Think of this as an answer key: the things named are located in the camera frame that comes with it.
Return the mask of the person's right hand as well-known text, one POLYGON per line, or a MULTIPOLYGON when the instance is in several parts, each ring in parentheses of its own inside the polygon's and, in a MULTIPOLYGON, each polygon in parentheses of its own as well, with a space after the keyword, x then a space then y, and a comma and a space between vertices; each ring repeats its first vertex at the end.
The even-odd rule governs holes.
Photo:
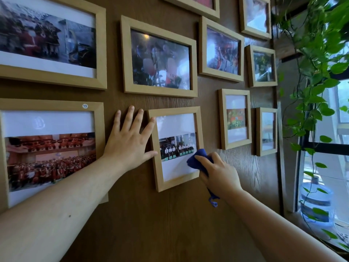
POLYGON ((209 156, 213 162, 206 157, 195 156, 208 173, 206 175, 204 172, 200 172, 200 178, 211 192, 228 202, 243 192, 238 173, 235 167, 223 161, 216 152, 209 154, 209 156))

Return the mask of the person's left hand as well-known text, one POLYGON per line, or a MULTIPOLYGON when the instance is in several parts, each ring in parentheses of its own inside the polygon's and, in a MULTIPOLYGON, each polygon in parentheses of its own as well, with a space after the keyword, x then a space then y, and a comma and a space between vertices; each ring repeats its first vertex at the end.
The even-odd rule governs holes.
POLYGON ((129 106, 124 122, 120 120, 120 132, 110 134, 103 154, 108 166, 121 174, 141 165, 138 161, 140 153, 146 152, 146 144, 155 126, 155 118, 151 118, 142 132, 132 134, 130 128, 135 119, 134 111, 135 107, 129 106))

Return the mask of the blue cleaning cloth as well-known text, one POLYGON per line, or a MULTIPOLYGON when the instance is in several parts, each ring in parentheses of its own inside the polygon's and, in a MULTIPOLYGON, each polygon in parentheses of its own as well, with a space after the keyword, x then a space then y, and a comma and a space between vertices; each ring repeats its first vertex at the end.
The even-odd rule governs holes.
MULTIPOLYGON (((196 159, 195 156, 201 156, 201 157, 205 157, 207 160, 209 160, 211 163, 214 163, 213 162, 213 159, 211 156, 209 156, 205 149, 198 149, 187 161, 187 165, 190 167, 190 168, 193 168, 193 169, 196 169, 196 170, 199 170, 203 173, 205 173, 205 175, 207 177, 209 177, 209 174, 208 174, 208 171, 207 169, 205 168, 205 166, 203 166, 203 164, 198 161, 196 159)), ((209 188, 208 189, 208 192, 210 194, 210 197, 208 199, 208 201, 210 202, 210 204, 216 208, 218 206, 218 203, 216 202, 217 199, 220 199, 220 197, 216 196, 209 188)))

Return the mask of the small wooden photo frame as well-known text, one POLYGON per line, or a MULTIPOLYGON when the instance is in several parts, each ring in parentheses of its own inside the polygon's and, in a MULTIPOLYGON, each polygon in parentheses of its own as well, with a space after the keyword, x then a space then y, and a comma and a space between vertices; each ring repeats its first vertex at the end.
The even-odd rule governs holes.
POLYGON ((153 158, 157 192, 197 178, 199 170, 187 160, 204 148, 200 107, 153 109, 147 116, 155 118, 151 147, 158 152, 153 158))

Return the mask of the person's right forearm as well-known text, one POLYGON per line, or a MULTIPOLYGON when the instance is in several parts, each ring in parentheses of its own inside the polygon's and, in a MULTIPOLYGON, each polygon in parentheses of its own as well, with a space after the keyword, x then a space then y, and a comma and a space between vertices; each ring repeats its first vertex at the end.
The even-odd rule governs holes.
POLYGON ((346 262, 246 191, 227 189, 220 197, 236 211, 257 242, 281 262, 346 262))

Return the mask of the person's left forearm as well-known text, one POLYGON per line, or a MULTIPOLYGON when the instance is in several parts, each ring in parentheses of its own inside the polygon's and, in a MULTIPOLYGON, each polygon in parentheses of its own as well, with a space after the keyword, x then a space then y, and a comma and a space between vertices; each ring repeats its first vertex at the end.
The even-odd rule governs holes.
POLYGON ((58 262, 128 169, 100 158, 0 214, 0 262, 58 262))

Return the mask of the clear water jug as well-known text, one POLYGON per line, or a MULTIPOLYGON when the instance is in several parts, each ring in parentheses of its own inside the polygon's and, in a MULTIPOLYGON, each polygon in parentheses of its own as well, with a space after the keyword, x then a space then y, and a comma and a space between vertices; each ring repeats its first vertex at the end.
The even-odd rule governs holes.
POLYGON ((334 225, 333 192, 320 182, 318 175, 303 182, 300 193, 300 214, 305 222, 322 227, 334 225))

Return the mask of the green trailing vine plant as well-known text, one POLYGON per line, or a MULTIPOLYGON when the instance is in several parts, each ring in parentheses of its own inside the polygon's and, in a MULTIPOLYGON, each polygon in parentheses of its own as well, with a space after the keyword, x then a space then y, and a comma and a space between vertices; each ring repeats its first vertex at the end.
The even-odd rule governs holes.
POLYGON ((278 66, 281 75, 281 125, 284 158, 282 192, 285 216, 325 245, 349 255, 349 220, 334 217, 334 225, 322 227, 305 222, 299 198, 303 182, 315 171, 302 167, 301 139, 315 132, 316 124, 334 110, 323 97, 325 89, 339 84, 331 74, 349 68, 349 0, 305 0, 300 12, 277 11, 276 34, 287 35, 303 54, 278 66))

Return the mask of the black window frame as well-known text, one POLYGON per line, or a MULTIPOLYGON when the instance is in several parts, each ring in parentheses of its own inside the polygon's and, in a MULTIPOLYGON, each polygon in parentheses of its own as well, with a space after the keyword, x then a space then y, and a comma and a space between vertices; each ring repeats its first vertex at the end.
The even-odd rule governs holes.
POLYGON ((335 218, 349 220, 349 68, 331 74, 339 84, 325 89, 323 97, 334 110, 316 124, 315 132, 301 139, 304 171, 315 171, 319 184, 332 192, 335 218))

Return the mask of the wooden wall shelf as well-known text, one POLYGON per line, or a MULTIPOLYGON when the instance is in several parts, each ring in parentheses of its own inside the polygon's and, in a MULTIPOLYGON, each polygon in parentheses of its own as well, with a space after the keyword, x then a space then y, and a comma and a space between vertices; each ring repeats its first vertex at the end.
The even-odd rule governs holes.
POLYGON ((273 38, 273 46, 277 59, 282 62, 291 61, 303 56, 301 52, 295 49, 291 39, 285 34, 276 34, 273 38))

